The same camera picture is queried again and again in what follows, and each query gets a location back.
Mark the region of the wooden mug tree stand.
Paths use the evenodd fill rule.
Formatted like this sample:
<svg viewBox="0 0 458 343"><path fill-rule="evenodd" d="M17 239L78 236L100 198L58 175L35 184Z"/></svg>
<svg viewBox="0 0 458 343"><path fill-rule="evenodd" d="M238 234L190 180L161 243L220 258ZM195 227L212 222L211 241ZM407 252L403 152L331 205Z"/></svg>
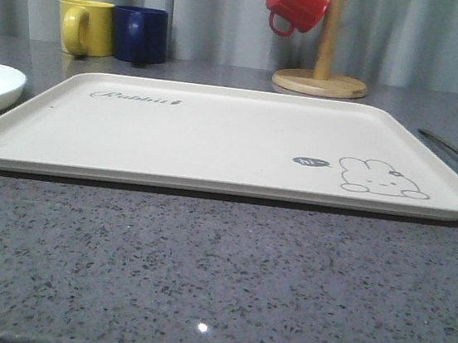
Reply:
<svg viewBox="0 0 458 343"><path fill-rule="evenodd" d="M272 76L274 84L289 91L335 99L358 99L368 93L363 81L331 71L344 1L331 0L325 12L314 69L278 70Z"/></svg>

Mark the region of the beige rabbit serving tray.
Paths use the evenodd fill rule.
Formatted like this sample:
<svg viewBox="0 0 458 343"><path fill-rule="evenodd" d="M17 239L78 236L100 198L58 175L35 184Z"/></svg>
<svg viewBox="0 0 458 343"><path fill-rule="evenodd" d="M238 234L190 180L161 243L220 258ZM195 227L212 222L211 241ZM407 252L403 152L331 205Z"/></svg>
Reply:
<svg viewBox="0 0 458 343"><path fill-rule="evenodd" d="M458 174L389 113L88 73L0 116L0 169L458 221Z"/></svg>

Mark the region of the dark blue mug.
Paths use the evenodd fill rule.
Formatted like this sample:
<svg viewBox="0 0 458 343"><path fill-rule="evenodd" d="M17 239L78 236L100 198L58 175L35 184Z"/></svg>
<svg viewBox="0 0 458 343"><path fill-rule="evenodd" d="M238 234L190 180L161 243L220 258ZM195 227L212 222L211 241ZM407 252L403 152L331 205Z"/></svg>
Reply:
<svg viewBox="0 0 458 343"><path fill-rule="evenodd" d="M168 12L137 6L114 6L113 55L140 64L166 62Z"/></svg>

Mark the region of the yellow mug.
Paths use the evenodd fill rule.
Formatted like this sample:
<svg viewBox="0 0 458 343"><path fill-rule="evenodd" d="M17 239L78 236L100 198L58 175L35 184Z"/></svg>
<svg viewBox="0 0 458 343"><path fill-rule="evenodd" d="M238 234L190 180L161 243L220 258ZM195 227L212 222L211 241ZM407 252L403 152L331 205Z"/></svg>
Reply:
<svg viewBox="0 0 458 343"><path fill-rule="evenodd" d="M62 51L73 56L110 56L113 52L114 4L60 0Z"/></svg>

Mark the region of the grey curtain backdrop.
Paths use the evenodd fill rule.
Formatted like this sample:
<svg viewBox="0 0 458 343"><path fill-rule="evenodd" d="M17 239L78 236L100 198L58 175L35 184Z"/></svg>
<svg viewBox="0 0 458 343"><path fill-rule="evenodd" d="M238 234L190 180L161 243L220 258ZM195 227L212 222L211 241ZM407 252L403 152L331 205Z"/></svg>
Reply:
<svg viewBox="0 0 458 343"><path fill-rule="evenodd" d="M0 0L0 35L57 42L60 0ZM314 64L319 30L284 38L265 0L96 0L164 9L168 53L262 70ZM349 0L333 69L371 83L458 93L458 0Z"/></svg>

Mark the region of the red ribbed mug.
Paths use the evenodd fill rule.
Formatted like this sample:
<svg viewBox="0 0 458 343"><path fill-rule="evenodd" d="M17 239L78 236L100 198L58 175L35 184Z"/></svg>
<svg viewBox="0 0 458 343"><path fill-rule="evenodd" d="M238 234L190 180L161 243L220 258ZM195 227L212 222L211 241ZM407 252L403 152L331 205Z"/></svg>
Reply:
<svg viewBox="0 0 458 343"><path fill-rule="evenodd" d="M269 25L279 36L308 32L319 23L331 0L266 0Z"/></svg>

